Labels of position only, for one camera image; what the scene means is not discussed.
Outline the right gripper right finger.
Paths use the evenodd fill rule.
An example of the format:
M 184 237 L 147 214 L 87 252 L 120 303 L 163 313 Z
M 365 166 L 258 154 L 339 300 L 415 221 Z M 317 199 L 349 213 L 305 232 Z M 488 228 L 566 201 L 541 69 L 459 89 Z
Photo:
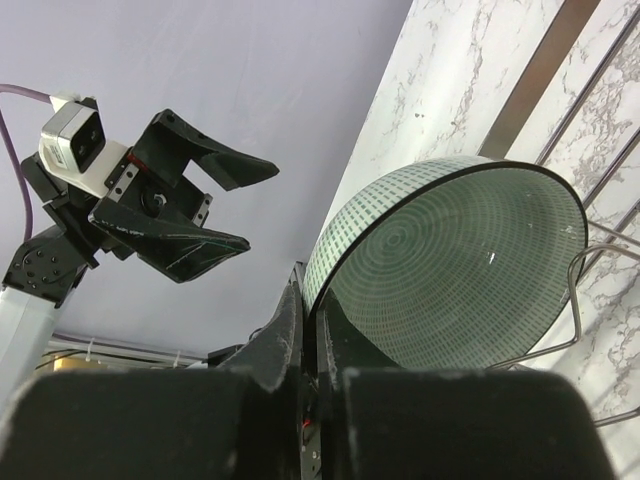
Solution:
M 327 300 L 318 310 L 326 479 L 611 479 L 580 394 L 539 371 L 397 366 Z

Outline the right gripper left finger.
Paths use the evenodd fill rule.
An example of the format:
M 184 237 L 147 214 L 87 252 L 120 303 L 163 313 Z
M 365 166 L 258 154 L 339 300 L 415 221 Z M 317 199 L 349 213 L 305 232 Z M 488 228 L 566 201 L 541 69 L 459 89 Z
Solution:
M 215 368 L 35 380 L 2 422 L 2 477 L 299 478 L 302 313 L 288 285 L 272 320 Z

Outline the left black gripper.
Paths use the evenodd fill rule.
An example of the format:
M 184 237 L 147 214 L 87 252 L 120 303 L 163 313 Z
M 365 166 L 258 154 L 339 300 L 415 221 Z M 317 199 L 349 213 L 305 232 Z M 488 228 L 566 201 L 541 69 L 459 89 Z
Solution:
M 92 260 L 99 249 L 121 260 L 136 254 L 176 283 L 250 250 L 245 238 L 204 227 L 212 197 L 183 177 L 187 165 L 195 162 L 226 191 L 279 174 L 274 163 L 213 140 L 170 109 L 154 116 L 131 147 L 130 162 L 139 169 L 123 159 L 106 182 L 113 199 L 54 178 L 38 154 L 21 168 L 55 234 L 78 256 Z

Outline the pale green ribbed bowl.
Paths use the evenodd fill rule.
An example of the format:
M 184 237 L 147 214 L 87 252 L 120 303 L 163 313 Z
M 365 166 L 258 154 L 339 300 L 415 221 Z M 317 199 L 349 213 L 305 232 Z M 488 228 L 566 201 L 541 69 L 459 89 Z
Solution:
M 335 214 L 302 298 L 309 312 L 335 301 L 399 366 L 486 368 L 546 335 L 588 240 L 579 196 L 548 169 L 426 160 L 373 181 Z

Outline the metal wire dish rack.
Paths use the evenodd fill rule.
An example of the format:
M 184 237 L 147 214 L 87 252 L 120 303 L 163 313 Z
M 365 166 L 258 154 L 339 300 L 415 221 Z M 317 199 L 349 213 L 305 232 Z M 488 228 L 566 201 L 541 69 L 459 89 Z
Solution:
M 482 146 L 563 176 L 590 242 L 536 368 L 568 377 L 601 427 L 639 420 L 639 5 L 563 1 Z

